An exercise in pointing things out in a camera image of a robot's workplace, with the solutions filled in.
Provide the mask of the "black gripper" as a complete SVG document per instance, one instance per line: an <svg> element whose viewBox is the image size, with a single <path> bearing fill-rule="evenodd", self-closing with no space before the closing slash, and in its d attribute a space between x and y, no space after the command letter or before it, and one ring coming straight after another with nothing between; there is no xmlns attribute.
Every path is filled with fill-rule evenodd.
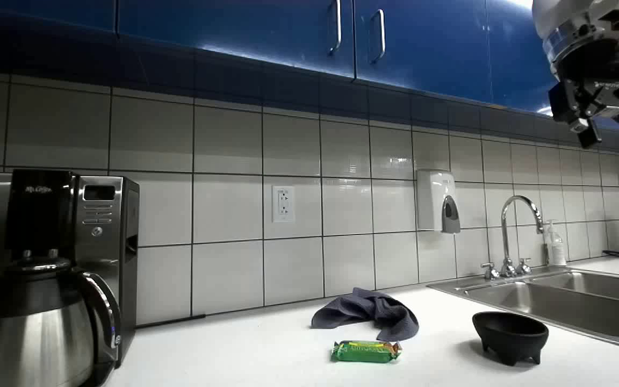
<svg viewBox="0 0 619 387"><path fill-rule="evenodd" d="M565 59L555 76L556 84L549 91L552 117L574 118L570 131L583 148L599 144L589 118L619 118L619 59Z"/></svg>

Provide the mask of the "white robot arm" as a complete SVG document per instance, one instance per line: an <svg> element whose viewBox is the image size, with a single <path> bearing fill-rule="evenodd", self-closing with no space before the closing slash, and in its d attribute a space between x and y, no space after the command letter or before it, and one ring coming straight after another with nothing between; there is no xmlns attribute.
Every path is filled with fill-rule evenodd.
<svg viewBox="0 0 619 387"><path fill-rule="evenodd" d="M531 16L556 81L551 117L591 148L595 117L619 124L619 0L534 0Z"/></svg>

